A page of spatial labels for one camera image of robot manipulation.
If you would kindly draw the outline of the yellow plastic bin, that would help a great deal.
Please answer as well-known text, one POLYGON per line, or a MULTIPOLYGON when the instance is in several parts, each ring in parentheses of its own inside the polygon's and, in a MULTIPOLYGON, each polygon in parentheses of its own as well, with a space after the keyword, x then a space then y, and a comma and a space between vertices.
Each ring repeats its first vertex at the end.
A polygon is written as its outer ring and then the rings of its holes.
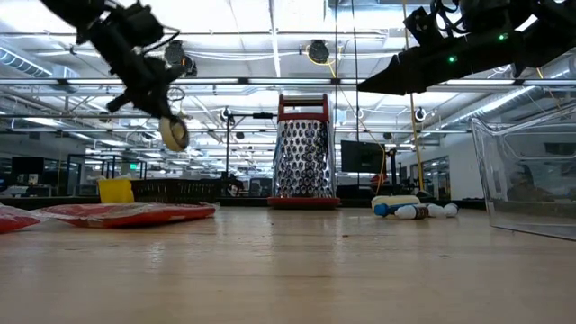
POLYGON ((101 203, 134 203, 130 179, 102 179, 98 181, 101 203))

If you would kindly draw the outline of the red snack packet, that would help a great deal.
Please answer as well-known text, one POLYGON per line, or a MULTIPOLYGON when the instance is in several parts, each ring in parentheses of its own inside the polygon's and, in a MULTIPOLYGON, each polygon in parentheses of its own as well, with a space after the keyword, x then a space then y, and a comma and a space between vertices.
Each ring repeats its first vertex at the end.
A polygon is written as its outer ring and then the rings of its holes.
POLYGON ((219 208, 209 203, 90 203, 50 206, 38 213, 80 228, 119 229, 208 219, 219 208))
POLYGON ((0 234, 21 230, 42 222, 30 211, 0 204, 0 234))

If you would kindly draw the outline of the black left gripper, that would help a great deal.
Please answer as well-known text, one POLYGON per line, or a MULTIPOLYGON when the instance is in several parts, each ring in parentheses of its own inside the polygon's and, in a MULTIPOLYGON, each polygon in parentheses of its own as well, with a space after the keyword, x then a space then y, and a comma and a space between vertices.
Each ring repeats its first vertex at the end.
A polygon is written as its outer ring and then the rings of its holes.
POLYGON ((110 73, 125 85, 124 92, 106 105, 110 113, 131 103, 159 121, 176 120, 169 108, 167 91, 180 77, 180 67, 168 67, 161 58, 136 53, 121 35, 118 22, 96 22, 89 29, 89 40, 109 65, 110 73))

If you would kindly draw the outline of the black monitor on stand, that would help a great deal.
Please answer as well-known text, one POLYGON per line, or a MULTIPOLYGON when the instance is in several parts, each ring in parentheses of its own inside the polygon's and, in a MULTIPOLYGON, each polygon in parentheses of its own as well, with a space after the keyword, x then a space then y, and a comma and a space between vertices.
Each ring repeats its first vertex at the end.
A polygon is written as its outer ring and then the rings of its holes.
POLYGON ((381 174, 385 171, 383 150, 377 143, 342 140, 340 145, 343 172, 381 174))

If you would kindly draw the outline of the red metal box grater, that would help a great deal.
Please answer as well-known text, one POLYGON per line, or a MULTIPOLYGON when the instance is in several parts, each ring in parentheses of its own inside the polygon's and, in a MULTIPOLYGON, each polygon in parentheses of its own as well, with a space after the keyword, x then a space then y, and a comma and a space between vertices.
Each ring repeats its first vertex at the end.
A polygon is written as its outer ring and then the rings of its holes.
POLYGON ((268 205, 285 210, 336 209, 340 199, 328 96, 280 95, 276 129, 268 205))

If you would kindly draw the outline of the person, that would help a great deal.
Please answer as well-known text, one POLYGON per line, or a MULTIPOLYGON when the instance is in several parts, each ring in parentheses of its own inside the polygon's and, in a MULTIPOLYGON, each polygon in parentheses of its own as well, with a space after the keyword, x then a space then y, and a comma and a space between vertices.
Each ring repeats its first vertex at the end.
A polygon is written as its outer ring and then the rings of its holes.
POLYGON ((533 179, 520 172, 516 172, 510 179, 511 187, 507 191, 507 196, 513 202, 533 202, 548 203, 554 198, 546 190, 536 187, 533 179))

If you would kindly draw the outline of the cream sponge rolls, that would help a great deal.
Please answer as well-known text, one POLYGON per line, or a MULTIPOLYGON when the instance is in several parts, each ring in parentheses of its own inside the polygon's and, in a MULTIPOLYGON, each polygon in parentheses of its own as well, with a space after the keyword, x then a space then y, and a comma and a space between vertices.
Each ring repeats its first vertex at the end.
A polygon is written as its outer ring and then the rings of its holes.
POLYGON ((179 117, 162 117, 159 120, 158 130, 169 150, 180 152, 186 150, 188 147, 188 129, 185 122, 179 117))

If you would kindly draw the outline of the clear plastic container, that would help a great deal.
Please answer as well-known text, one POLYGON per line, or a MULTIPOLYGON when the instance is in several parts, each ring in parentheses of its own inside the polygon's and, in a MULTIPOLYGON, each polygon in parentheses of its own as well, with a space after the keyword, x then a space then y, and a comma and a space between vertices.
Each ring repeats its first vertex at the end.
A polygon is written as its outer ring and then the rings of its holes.
POLYGON ((471 126, 490 225, 576 241, 576 105, 514 125, 474 118, 471 126), (516 172, 529 175, 553 201, 510 201, 516 172))

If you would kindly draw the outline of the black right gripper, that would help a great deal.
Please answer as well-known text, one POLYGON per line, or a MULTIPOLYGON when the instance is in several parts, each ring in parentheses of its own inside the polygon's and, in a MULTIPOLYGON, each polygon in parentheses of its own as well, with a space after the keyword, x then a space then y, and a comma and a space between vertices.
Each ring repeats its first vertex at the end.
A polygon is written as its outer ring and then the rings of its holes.
POLYGON ((391 58, 388 67, 359 84, 360 92, 384 95, 421 93, 429 86, 473 72, 467 38, 414 47, 391 58))

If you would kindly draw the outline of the black mesh basket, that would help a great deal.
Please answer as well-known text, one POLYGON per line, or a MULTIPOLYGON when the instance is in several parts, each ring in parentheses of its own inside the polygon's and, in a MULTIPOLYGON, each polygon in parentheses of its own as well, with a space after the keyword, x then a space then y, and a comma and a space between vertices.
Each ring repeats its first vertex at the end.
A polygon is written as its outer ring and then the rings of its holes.
POLYGON ((136 203, 216 203, 221 197, 218 179, 146 179, 130 184, 136 203))

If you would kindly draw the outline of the cream tape roll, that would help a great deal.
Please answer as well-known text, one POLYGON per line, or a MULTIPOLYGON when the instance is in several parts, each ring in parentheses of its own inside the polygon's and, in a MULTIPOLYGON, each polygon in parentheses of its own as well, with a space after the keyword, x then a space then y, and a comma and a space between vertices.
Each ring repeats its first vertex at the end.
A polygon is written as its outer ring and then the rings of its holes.
POLYGON ((374 210, 377 205, 387 204, 398 205, 398 204, 420 204, 420 199, 415 195, 380 195, 375 196, 371 200, 371 206, 374 210))

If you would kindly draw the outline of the small black monitor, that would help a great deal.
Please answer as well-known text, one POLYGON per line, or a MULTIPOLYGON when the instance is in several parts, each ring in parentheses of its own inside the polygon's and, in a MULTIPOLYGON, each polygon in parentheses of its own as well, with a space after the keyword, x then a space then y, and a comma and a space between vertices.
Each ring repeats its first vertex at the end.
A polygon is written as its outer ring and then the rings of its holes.
POLYGON ((43 157, 12 157, 12 173, 15 175, 41 175, 44 165, 43 157))

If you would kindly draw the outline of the white dropper bottle dark label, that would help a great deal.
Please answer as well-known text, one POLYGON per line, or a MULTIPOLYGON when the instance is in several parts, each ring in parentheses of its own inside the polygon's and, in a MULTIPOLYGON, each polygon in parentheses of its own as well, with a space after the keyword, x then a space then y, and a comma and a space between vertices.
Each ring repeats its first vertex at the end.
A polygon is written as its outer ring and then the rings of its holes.
POLYGON ((429 210, 425 205, 405 205, 398 208, 394 215, 400 220, 424 220, 429 217, 429 210))

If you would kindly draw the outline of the black boom stand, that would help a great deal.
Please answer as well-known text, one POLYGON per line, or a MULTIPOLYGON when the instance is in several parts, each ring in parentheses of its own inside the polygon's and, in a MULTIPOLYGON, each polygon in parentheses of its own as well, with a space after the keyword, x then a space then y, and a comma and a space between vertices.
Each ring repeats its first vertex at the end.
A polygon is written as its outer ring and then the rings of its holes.
MULTIPOLYGON (((241 122, 246 118, 252 118, 256 120, 272 120, 277 117, 277 114, 271 112, 252 112, 252 113, 233 113, 234 117, 239 117, 240 120, 236 122, 236 126, 240 125, 241 122)), ((231 127, 226 124, 226 158, 225 158, 225 177, 227 180, 230 179, 230 132, 231 127)))

